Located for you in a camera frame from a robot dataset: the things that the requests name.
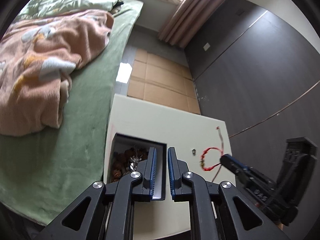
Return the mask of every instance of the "red string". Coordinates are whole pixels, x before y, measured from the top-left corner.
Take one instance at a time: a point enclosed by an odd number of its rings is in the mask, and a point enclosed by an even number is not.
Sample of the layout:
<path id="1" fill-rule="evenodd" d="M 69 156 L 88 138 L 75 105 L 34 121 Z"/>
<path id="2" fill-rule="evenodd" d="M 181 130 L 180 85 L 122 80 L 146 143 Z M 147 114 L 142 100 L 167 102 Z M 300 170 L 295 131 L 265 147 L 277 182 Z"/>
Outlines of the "red string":
<path id="1" fill-rule="evenodd" d="M 209 147 L 209 148 L 207 148 L 207 149 L 205 149 L 205 150 L 203 151 L 203 153 L 202 153 L 202 155 L 201 155 L 201 157 L 200 157 L 200 166 L 201 166 L 201 168 L 202 168 L 204 171 L 211 171 L 211 170 L 213 170 L 215 167 L 217 167 L 218 165 L 221 164 L 221 163 L 217 163 L 217 164 L 215 164 L 215 165 L 213 165 L 213 166 L 211 166 L 211 167 L 208 167 L 208 168 L 206 168 L 206 167 L 204 166 L 204 156 L 208 153 L 209 150 L 217 150 L 217 151 L 220 152 L 221 156 L 223 155 L 224 143 L 223 143 L 223 138 L 222 138 L 222 135 L 221 135 L 220 127 L 217 127 L 216 129 L 218 130 L 219 137 L 220 137 L 220 140 L 221 140 L 221 149 L 219 149 L 219 148 L 217 148 L 217 147 Z M 220 169 L 221 169 L 221 166 L 220 166 L 217 174 L 214 176 L 214 178 L 213 178 L 212 181 L 215 180 L 215 178 L 217 177 Z"/>

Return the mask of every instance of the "blue gripper pad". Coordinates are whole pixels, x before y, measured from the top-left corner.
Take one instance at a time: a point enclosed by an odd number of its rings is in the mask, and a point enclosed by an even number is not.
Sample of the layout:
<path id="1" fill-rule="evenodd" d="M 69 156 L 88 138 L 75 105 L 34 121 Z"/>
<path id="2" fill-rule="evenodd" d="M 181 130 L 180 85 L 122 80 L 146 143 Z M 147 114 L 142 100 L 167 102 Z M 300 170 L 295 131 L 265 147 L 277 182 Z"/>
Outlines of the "blue gripper pad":
<path id="1" fill-rule="evenodd" d="M 150 200 L 152 200 L 153 194 L 155 192 L 156 167 L 157 167 L 157 150 L 154 149 L 151 173 L 150 173 L 150 193 L 149 193 Z"/>
<path id="2" fill-rule="evenodd" d="M 173 171 L 173 165 L 172 165 L 172 158 L 171 158 L 171 150 L 170 148 L 168 149 L 168 170 L 169 170 L 169 182 L 170 182 L 170 193 L 172 200 L 174 200 L 176 191 L 174 188 L 174 171 Z"/>

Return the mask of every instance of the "pink curtain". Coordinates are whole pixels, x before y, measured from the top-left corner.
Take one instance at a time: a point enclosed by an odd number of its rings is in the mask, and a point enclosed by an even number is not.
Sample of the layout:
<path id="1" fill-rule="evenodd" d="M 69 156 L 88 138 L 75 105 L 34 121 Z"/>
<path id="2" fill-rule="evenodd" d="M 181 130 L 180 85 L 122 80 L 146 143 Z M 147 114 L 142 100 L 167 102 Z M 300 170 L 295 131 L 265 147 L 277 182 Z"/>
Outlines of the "pink curtain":
<path id="1" fill-rule="evenodd" d="M 159 39 L 185 48 L 206 20 L 225 0 L 182 0 L 162 27 Z"/>

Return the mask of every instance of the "cardboard sheet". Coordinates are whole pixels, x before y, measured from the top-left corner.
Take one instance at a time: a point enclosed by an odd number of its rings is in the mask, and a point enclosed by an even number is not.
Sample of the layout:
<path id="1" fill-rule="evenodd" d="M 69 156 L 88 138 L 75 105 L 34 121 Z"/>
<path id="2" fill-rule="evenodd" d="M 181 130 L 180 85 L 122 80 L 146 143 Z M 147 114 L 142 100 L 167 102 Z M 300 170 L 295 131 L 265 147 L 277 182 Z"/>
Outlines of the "cardboard sheet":
<path id="1" fill-rule="evenodd" d="M 143 49 L 136 52 L 127 95 L 200 114 L 190 70 Z"/>

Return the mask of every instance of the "power outlet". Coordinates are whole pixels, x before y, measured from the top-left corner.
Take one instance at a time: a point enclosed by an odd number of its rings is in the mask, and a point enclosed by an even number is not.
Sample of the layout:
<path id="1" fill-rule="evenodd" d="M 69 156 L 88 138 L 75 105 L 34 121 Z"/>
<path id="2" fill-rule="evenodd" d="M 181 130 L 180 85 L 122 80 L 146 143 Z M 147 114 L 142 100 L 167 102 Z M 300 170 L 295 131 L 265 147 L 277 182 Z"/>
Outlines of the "power outlet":
<path id="1" fill-rule="evenodd" d="M 210 48 L 210 44 L 206 43 L 206 45 L 203 46 L 204 51 L 207 51 Z"/>

